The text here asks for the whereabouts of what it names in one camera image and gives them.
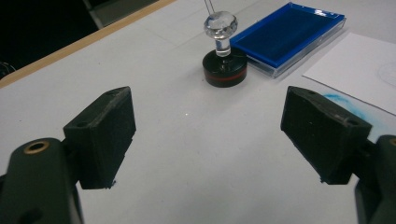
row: brown table edge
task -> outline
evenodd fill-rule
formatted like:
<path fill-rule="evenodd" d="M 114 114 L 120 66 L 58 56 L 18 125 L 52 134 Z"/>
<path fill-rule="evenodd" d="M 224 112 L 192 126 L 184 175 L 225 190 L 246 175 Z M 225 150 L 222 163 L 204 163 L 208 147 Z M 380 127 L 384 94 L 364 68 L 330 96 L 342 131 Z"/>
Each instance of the brown table edge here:
<path fill-rule="evenodd" d="M 34 63 L 24 66 L 23 68 L 2 78 L 0 80 L 0 89 L 23 78 L 23 77 L 29 76 L 33 72 L 35 72 L 43 67 L 46 67 L 52 63 L 55 63 L 55 62 L 61 60 L 62 58 L 66 57 L 80 49 L 83 49 L 83 48 L 89 46 L 90 44 L 102 39 L 103 37 L 105 37 L 107 35 L 111 35 L 112 33 L 118 31 L 119 29 L 121 29 L 135 21 L 142 19 L 143 17 L 147 16 L 148 14 L 150 14 L 162 7 L 166 7 L 167 5 L 169 5 L 175 1 L 176 0 L 159 0 L 147 7 L 144 7 L 142 9 L 134 12 L 133 14 L 131 14 L 119 21 L 116 21 L 116 22 L 108 25 L 107 27 L 105 27 L 91 35 L 87 35 L 86 37 L 74 42 L 73 44 L 71 44 L 69 46 L 59 49 L 59 50 L 51 53 L 50 55 L 48 55 Z"/>

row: faint stamp mark on paper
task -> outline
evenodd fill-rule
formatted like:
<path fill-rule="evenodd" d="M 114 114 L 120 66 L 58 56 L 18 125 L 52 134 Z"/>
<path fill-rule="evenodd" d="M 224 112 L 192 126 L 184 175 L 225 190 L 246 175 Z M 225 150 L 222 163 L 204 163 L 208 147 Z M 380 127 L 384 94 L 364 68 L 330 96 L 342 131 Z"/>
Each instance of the faint stamp mark on paper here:
<path fill-rule="evenodd" d="M 380 66 L 377 73 L 381 80 L 396 88 L 396 62 Z"/>

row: blue tray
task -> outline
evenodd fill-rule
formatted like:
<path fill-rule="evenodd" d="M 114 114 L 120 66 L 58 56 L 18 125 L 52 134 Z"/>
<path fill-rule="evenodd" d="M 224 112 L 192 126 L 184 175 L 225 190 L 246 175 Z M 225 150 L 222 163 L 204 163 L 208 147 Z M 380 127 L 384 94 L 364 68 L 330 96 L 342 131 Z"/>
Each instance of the blue tray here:
<path fill-rule="evenodd" d="M 233 37 L 231 45 L 276 70 L 301 51 L 312 50 L 306 47 L 334 27 L 342 28 L 344 21 L 341 14 L 287 3 Z"/>

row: clear glass knob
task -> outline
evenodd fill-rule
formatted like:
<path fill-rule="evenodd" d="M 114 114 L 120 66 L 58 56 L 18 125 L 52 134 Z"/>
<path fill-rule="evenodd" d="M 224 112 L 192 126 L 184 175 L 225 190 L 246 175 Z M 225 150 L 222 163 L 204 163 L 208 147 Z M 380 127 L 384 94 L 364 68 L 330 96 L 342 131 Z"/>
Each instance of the clear glass knob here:
<path fill-rule="evenodd" d="M 204 23 L 208 36 L 216 40 L 216 54 L 220 57 L 231 53 L 230 36 L 236 31 L 238 20 L 227 11 L 212 13 Z"/>

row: table surface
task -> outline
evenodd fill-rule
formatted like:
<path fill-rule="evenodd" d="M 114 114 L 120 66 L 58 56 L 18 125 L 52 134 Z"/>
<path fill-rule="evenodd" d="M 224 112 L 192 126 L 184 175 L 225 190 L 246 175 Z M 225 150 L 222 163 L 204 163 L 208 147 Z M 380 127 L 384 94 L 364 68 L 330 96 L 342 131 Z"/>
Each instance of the table surface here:
<path fill-rule="evenodd" d="M 237 32 L 286 3 L 213 1 L 237 16 Z M 295 3 L 345 14 L 345 34 L 396 44 L 396 1 Z M 346 99 L 374 125 L 372 141 L 396 134 L 395 116 L 303 77 L 345 34 L 291 74 L 271 79 L 249 67 L 242 83 L 218 89 L 202 68 L 214 48 L 206 17 L 204 1 L 178 0 L 9 81 L 0 89 L 0 174 L 15 148 L 64 139 L 63 126 L 100 94 L 130 86 L 137 132 L 117 184 L 79 190 L 86 223 L 357 223 L 357 178 L 321 184 L 279 128 L 292 85 Z"/>

